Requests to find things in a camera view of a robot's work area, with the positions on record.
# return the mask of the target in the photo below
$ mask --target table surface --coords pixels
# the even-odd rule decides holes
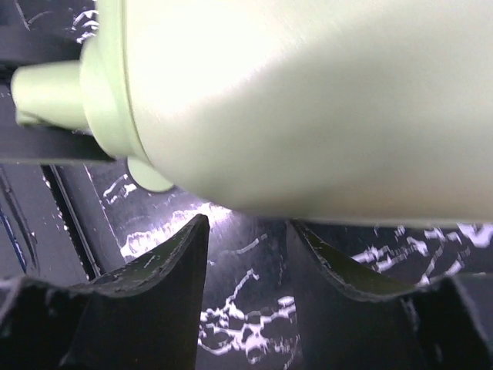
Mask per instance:
[[[18,3],[31,29],[83,42],[98,28],[92,0]],[[59,170],[89,243],[106,247],[95,251],[102,272],[167,240],[195,214],[209,217],[197,369],[302,368],[283,220],[247,217],[178,188],[149,194],[132,182],[121,162]],[[410,283],[427,284],[459,271],[493,271],[493,224],[447,230],[310,226],[355,260]]]

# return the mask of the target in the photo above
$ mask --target black marble surface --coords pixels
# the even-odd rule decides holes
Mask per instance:
[[[92,0],[19,0],[19,4],[32,29],[83,42],[98,27]],[[87,176],[87,181],[73,184],[79,189],[80,204],[85,198],[99,201],[102,214],[93,234],[102,242],[116,240],[119,254],[109,257],[108,269],[165,241],[195,214],[209,216],[197,369],[302,368],[282,220],[246,217],[178,188],[151,195],[131,181],[122,163],[63,170],[73,179]],[[86,208],[89,214],[94,209],[94,202]],[[357,261],[411,283],[427,284],[441,274],[459,271],[493,271],[493,225],[489,224],[458,225],[453,230],[311,227]]]

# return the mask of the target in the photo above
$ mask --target pale green object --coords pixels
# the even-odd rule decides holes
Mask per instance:
[[[252,214],[493,221],[490,0],[96,4],[81,91],[109,154]]]

